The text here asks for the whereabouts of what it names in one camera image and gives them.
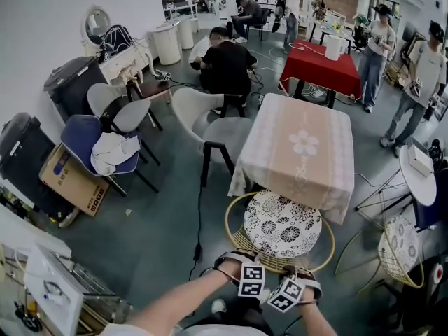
concrete floor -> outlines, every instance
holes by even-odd
[[[202,30],[195,34],[195,41],[206,33],[207,30]],[[252,32],[246,47],[284,64],[286,56],[281,50],[282,38],[280,34],[265,34],[265,40],[260,42],[256,32]],[[181,62],[173,66],[159,65],[156,68],[169,71],[175,81],[198,84],[198,73],[188,65],[189,54],[190,51],[184,51]],[[278,71],[278,74],[269,70],[259,71],[265,84],[262,93],[280,93],[277,90],[277,81],[282,66],[263,56],[255,55],[259,60],[259,67]],[[359,54],[353,52],[352,55],[357,63]],[[254,85],[252,91],[257,89],[258,85]],[[364,174],[374,185],[382,183],[398,168],[398,160],[391,150],[379,146],[379,139],[398,107],[399,91],[385,83],[378,96],[377,107],[370,115],[364,112],[360,105],[352,106],[346,97],[338,98],[350,104],[336,101],[335,108],[349,114],[351,118],[356,173]],[[145,307],[169,289],[187,281],[193,266],[197,233],[197,197],[202,157],[193,150],[170,105],[159,99],[154,101],[153,111],[164,130],[159,132],[145,121],[143,134],[162,165],[157,167],[150,161],[149,164],[141,166],[141,171],[159,188],[160,193],[155,194],[134,175],[120,177],[119,182],[129,191],[126,198],[110,190],[95,218],[81,216],[67,230],[52,230],[72,248],[73,256],[78,262],[89,268],[109,288],[137,309]],[[256,97],[249,97],[246,114],[255,118],[256,113]],[[209,184],[202,193],[201,241],[204,253],[193,273],[194,277],[209,267],[222,252],[232,248],[224,228],[224,213],[231,201],[227,196],[229,184],[228,171],[212,166]],[[387,291],[368,290],[360,296],[356,295],[358,288],[375,271],[376,263],[371,262],[338,277],[333,274],[345,244],[368,224],[354,211],[354,207],[373,190],[374,188],[363,179],[356,177],[351,207],[344,224],[331,225],[336,240],[334,257],[316,275],[322,283],[324,294],[319,307],[339,335],[386,334],[381,328],[369,326],[368,321],[376,311],[391,303],[392,299]],[[127,209],[132,210],[128,216],[125,213]],[[407,213],[413,218],[411,209],[407,210]],[[425,242],[426,257],[446,249],[445,242],[439,238],[441,232],[441,228],[438,228],[430,232],[430,237],[428,232],[420,234],[421,242]],[[375,256],[379,239],[377,235],[371,235],[376,241],[367,245],[365,239],[360,239],[347,252],[342,269],[348,269]],[[380,272],[375,280],[383,276]],[[277,276],[269,273],[267,286],[273,289],[277,285]],[[196,316],[186,320],[184,324],[206,316],[214,298],[229,300],[235,295],[235,287],[226,286],[212,295],[200,307]],[[293,311],[283,315],[267,306],[264,310],[264,315],[275,334],[281,334],[297,317]],[[302,330],[303,325],[299,322],[290,331],[294,335],[303,335]]]

cardboard box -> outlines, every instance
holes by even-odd
[[[39,178],[84,213],[95,216],[109,184],[93,176],[60,144],[42,166]]]

blue chair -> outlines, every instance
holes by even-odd
[[[437,185],[437,196],[431,206],[424,206],[414,198],[414,212],[417,232],[421,232],[430,226],[448,219],[446,212],[448,203],[445,204],[445,197],[448,195],[448,168],[442,169],[435,175]]]
[[[99,140],[102,134],[102,124],[98,117],[94,115],[72,115],[66,122],[62,131],[61,141],[70,154],[72,154],[91,174],[100,176],[90,162],[93,146]],[[126,138],[137,136],[141,144],[141,133],[131,132],[124,134]],[[147,159],[140,155],[140,151],[136,152],[130,159],[124,161],[116,167],[113,174],[124,174],[134,172],[149,188],[159,193],[157,188],[152,185],[138,170],[137,163],[139,157],[148,163]],[[107,183],[117,190],[123,197],[127,193],[110,177],[101,176]]]

black t-shirt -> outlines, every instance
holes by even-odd
[[[248,94],[251,90],[251,79],[247,68],[257,59],[241,45],[224,41],[218,47],[208,49],[203,62],[211,64],[211,72],[215,80],[216,93],[236,95]]]

red tablecloth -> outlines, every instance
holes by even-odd
[[[318,53],[325,54],[325,46],[303,40],[296,40],[295,42],[309,46]],[[350,96],[353,94],[357,99],[361,97],[361,81],[351,56],[343,54],[339,60],[332,61],[318,53],[306,47],[304,47],[304,51],[296,48],[291,49],[285,69],[280,77],[280,82],[283,83],[285,90],[289,92],[289,80],[287,79],[294,77],[340,92],[343,95]]]

